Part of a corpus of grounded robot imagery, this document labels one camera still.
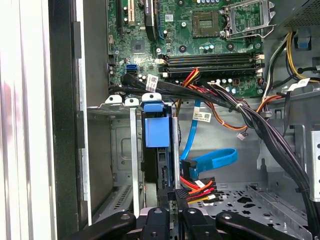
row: white sticker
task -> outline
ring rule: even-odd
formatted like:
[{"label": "white sticker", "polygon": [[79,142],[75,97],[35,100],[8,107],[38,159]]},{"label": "white sticker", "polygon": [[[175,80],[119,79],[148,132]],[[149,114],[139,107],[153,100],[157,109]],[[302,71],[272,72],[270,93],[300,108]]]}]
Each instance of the white sticker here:
[{"label": "white sticker", "polygon": [[201,111],[194,111],[193,112],[193,120],[198,120],[202,122],[210,123],[211,121],[211,113],[208,112],[201,112]]},{"label": "white sticker", "polygon": [[145,90],[149,92],[156,92],[157,84],[159,77],[148,74],[148,78],[146,80]]},{"label": "white sticker", "polygon": [[309,81],[310,81],[310,78],[306,78],[306,79],[300,80],[298,83],[292,84],[290,86],[290,88],[288,89],[288,92],[293,91],[293,90],[298,89],[298,88],[303,88],[303,87],[307,86]]},{"label": "white sticker", "polygon": [[210,195],[210,196],[208,196],[208,200],[212,200],[212,199],[216,199],[217,198],[217,196],[216,195],[214,195],[214,194],[212,194],[212,195]]},{"label": "white sticker", "polygon": [[174,21],[174,15],[173,14],[164,15],[164,21],[165,22],[173,22]]},{"label": "white sticker", "polygon": [[198,185],[199,188],[203,188],[203,187],[206,186],[206,185],[205,185],[202,181],[200,181],[200,180],[197,180],[197,181],[194,181],[194,182]]}]

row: motherboard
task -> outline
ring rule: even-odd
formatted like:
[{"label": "motherboard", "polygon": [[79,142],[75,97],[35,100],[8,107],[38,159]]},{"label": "motherboard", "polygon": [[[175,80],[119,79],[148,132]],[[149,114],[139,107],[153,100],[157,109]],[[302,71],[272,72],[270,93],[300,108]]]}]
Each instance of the motherboard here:
[{"label": "motherboard", "polygon": [[263,45],[253,32],[228,38],[228,26],[242,32],[260,26],[262,4],[231,8],[241,0],[109,0],[107,47],[109,84],[132,74],[181,84],[194,69],[238,97],[258,97]]}]

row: sata port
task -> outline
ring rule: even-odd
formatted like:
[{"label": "sata port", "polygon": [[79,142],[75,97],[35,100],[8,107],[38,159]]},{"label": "sata port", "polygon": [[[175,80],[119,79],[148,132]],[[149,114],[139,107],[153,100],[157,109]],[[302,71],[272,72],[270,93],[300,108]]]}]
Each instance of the sata port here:
[{"label": "sata port", "polygon": [[132,69],[132,70],[138,70],[138,65],[137,64],[127,64],[126,69]]}]

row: chipset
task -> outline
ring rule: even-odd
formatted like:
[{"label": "chipset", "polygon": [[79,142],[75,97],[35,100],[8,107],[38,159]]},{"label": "chipset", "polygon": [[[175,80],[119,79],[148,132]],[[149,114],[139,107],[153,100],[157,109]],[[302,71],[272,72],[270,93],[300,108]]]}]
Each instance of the chipset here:
[{"label": "chipset", "polygon": [[132,54],[144,54],[146,51],[145,40],[132,40],[131,41],[131,53]]}]

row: green circuit board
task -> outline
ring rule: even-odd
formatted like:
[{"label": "green circuit board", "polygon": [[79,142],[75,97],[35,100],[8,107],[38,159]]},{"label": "green circuit board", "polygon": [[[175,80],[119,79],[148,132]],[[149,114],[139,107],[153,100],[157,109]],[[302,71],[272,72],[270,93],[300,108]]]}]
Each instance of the green circuit board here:
[{"label": "green circuit board", "polygon": [[[109,0],[107,11],[108,27],[108,54],[114,58],[114,73],[109,78],[109,82],[114,85],[120,84],[121,76],[126,73],[127,64],[137,64],[138,74],[147,76],[152,74],[159,76],[160,81],[166,81],[161,78],[158,72],[160,60],[158,54],[168,56],[193,56],[206,54],[233,54],[233,53],[262,53],[262,41],[259,37],[242,38],[233,41],[225,40],[219,36],[224,28],[224,21],[219,15],[219,10],[223,6],[241,2],[240,0],[210,0],[205,3],[197,3],[197,0],[156,0],[158,11],[156,12],[156,21],[158,28],[158,38],[150,41],[145,29],[144,8],[139,6],[141,0],[134,2],[134,24],[124,24],[122,27],[123,35],[119,34],[117,29],[117,3],[121,1],[121,8],[128,7],[128,0]],[[252,4],[248,7],[239,7],[235,12],[235,21],[238,30],[248,27],[254,27],[261,24],[260,4]],[[128,13],[121,11],[121,20],[128,18]],[[203,19],[203,14],[212,14],[213,21]],[[199,36],[198,28],[208,28],[212,30],[212,36]],[[206,51],[206,46],[214,46],[210,51]],[[185,46],[184,52],[181,52],[181,46]],[[228,79],[224,75],[216,79]],[[238,76],[239,84],[234,86],[232,83],[225,83],[224,87],[236,88],[236,95],[244,97],[256,97],[260,86],[257,76]]]}]

